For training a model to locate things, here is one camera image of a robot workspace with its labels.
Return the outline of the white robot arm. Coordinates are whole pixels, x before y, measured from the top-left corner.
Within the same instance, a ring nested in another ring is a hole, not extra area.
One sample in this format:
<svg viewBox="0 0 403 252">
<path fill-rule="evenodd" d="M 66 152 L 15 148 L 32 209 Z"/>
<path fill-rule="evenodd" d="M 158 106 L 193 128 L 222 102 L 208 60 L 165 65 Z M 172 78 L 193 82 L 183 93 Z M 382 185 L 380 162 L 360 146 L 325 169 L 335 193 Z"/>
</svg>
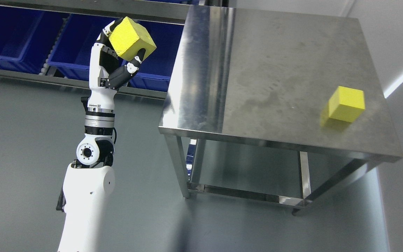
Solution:
<svg viewBox="0 0 403 252">
<path fill-rule="evenodd" d="M 84 137 L 67 167 L 57 210 L 65 213 L 58 252 L 96 252 L 114 190 L 113 97 L 92 94 L 85 106 Z"/>
</svg>

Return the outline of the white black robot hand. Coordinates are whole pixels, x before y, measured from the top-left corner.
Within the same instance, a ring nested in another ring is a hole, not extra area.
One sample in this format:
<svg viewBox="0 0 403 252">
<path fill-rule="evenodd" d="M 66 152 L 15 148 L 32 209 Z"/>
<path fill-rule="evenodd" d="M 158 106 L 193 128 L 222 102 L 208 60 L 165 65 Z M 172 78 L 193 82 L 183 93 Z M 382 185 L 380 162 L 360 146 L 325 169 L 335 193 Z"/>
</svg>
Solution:
<svg viewBox="0 0 403 252">
<path fill-rule="evenodd" d="M 107 24 L 91 48 L 89 87 L 91 95 L 82 99 L 85 110 L 91 113 L 113 113 L 114 95 L 138 72 L 144 60 L 145 49 L 141 49 L 131 61 L 119 57 L 111 45 L 108 35 L 123 18 Z"/>
</svg>

